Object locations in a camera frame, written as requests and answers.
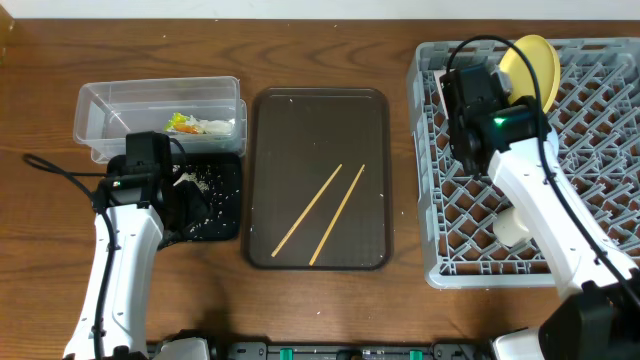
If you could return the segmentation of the wooden chopstick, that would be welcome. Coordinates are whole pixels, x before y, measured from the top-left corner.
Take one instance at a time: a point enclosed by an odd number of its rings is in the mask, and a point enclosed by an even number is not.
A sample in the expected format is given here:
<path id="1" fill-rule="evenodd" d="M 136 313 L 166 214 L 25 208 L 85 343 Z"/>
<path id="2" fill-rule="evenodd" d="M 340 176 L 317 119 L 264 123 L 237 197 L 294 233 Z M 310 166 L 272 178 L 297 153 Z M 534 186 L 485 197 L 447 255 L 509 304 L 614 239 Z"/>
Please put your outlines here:
<path id="1" fill-rule="evenodd" d="M 319 200 L 319 198 L 323 195 L 323 193 L 326 191 L 326 189 L 329 187 L 329 185 L 331 184 L 331 182 L 334 180 L 334 178 L 336 177 L 336 175 L 339 173 L 339 171 L 341 170 L 341 168 L 343 167 L 343 164 L 340 163 L 335 170 L 331 173 L 331 175 L 327 178 L 327 180 L 324 182 L 324 184 L 319 188 L 319 190 L 316 192 L 316 194 L 313 196 L 313 198 L 309 201 L 309 203 L 306 205 L 306 207 L 304 208 L 304 210 L 301 212 L 301 214 L 298 216 L 298 218 L 295 220 L 295 222 L 292 224 L 292 226 L 289 228 L 289 230 L 286 232 L 286 234 L 284 235 L 284 237 L 280 240 L 280 242 L 278 243 L 278 245 L 275 247 L 275 249 L 271 252 L 271 257 L 274 258 L 278 255 L 278 253 L 281 251 L 281 249 L 284 247 L 284 245 L 288 242 L 289 238 L 293 235 L 293 233 L 296 231 L 296 229 L 299 227 L 299 225 L 301 224 L 301 222 L 305 219 L 305 217 L 307 216 L 307 214 L 311 211 L 311 209 L 314 207 L 314 205 L 316 204 L 316 202 Z"/>
<path id="2" fill-rule="evenodd" d="M 314 266 L 315 265 L 315 263 L 317 261 L 317 258 L 319 257 L 320 253 L 322 252 L 326 241 L 328 240 L 331 232 L 333 231 L 334 226 L 336 225 L 336 223 L 337 223 L 339 217 L 341 216 L 341 214 L 342 214 L 347 202 L 349 201 L 349 199 L 351 197 L 351 194 L 354 191 L 354 188 L 356 187 L 356 185 L 357 185 L 362 173 L 365 170 L 365 167 L 366 167 L 366 164 L 362 164 L 361 165 L 361 167 L 358 170 L 357 174 L 355 175 L 353 181 L 351 182 L 351 184 L 350 184 L 348 190 L 346 191 L 344 197 L 342 198 L 342 200 L 341 200 L 336 212 L 334 213 L 329 225 L 327 226 L 327 228 L 326 228 L 326 230 L 325 230 L 325 232 L 324 232 L 319 244 L 317 245 L 317 247 L 316 247 L 311 259 L 309 260 L 309 263 L 308 263 L 309 266 Z"/>

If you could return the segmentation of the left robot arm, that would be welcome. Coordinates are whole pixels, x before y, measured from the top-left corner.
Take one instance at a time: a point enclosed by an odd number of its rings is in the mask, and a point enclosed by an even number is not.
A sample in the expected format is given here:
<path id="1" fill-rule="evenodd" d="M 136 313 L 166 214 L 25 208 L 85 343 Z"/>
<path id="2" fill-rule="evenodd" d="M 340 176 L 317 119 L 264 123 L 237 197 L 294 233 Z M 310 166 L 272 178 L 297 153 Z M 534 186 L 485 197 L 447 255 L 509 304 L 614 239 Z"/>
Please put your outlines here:
<path id="1" fill-rule="evenodd" d="M 153 264 L 165 233 L 208 212 L 196 183 L 171 171 L 107 175 L 92 201 L 96 249 L 65 359 L 147 359 Z"/>

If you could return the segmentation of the pink bowl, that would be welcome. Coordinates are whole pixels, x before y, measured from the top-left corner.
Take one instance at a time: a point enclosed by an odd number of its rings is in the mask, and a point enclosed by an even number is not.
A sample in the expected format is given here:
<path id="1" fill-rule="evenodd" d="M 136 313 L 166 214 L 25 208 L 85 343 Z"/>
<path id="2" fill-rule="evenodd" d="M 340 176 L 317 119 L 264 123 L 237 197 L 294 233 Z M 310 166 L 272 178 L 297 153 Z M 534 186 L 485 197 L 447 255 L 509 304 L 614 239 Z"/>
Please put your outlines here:
<path id="1" fill-rule="evenodd" d="M 446 74 L 445 70 L 435 70 L 433 72 L 433 77 L 434 77 L 434 80 L 436 82 L 436 90 L 438 92 L 439 98 L 440 98 L 442 103 L 445 102 L 445 97 L 444 97 L 444 94 L 443 94 L 443 85 L 442 85 L 441 77 L 444 76 L 445 74 Z"/>

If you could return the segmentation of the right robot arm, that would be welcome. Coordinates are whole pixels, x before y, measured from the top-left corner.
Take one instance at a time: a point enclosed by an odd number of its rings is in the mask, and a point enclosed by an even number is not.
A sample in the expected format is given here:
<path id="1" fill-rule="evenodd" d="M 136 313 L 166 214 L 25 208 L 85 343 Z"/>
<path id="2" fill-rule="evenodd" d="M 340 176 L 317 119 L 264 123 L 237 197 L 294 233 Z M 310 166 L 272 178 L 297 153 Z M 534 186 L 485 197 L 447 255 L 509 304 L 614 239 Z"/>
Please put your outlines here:
<path id="1" fill-rule="evenodd" d="M 540 96 L 510 105 L 482 66 L 439 78 L 451 151 L 487 175 L 541 250 L 562 300 L 539 327 L 495 338 L 498 359 L 636 359 L 639 268 L 613 245 L 557 161 Z"/>

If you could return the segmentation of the yellow plate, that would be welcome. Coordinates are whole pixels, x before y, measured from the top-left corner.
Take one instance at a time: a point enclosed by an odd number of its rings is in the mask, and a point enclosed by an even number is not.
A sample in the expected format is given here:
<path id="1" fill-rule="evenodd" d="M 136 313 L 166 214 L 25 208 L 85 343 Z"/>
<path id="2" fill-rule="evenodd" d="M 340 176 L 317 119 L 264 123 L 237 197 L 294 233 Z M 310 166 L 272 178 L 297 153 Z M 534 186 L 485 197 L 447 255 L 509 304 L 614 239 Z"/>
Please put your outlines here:
<path id="1" fill-rule="evenodd" d="M 514 45 L 526 56 L 535 71 L 542 110 L 547 113 L 559 89 L 561 69 L 558 54 L 555 48 L 539 35 L 524 36 Z M 513 49 L 509 49 L 502 57 L 499 69 L 509 77 L 512 85 L 508 97 L 510 104 L 515 103 L 522 96 L 535 95 L 529 70 L 524 60 Z"/>

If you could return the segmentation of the white paper cup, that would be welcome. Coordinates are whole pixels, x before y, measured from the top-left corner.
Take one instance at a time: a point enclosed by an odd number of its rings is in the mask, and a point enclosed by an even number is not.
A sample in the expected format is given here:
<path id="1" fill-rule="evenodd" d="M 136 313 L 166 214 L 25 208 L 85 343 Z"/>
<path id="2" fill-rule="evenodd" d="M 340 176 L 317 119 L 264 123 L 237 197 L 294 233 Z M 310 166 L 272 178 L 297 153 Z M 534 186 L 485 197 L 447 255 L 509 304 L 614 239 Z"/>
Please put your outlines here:
<path id="1" fill-rule="evenodd" d="M 493 232 L 497 240 L 508 247 L 514 247 L 532 239 L 528 228 L 514 207 L 505 209 L 497 215 L 493 222 Z"/>

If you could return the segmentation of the green snack wrapper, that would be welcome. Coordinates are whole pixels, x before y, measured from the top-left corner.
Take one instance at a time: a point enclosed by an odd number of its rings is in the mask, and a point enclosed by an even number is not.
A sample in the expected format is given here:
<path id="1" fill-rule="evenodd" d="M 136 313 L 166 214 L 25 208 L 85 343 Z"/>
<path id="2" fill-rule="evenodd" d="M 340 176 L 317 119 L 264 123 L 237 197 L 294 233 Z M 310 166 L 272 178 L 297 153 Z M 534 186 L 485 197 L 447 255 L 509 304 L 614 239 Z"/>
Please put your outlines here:
<path id="1" fill-rule="evenodd" d="M 203 130 L 199 126 L 198 120 L 193 116 L 186 116 L 182 113 L 174 113 L 164 127 L 165 132 L 202 134 Z"/>

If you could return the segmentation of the rice food waste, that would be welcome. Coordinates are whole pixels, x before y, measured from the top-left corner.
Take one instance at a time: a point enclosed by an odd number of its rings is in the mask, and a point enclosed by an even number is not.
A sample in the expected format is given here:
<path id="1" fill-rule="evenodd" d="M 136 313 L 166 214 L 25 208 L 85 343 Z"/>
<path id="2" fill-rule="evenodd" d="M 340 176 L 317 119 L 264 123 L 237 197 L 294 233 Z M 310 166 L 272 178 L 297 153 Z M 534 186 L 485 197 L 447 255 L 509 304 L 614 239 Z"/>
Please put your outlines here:
<path id="1" fill-rule="evenodd" d="M 240 228 L 242 173 L 236 163 L 192 163 L 175 185 L 188 200 L 181 241 L 217 242 L 234 238 Z"/>

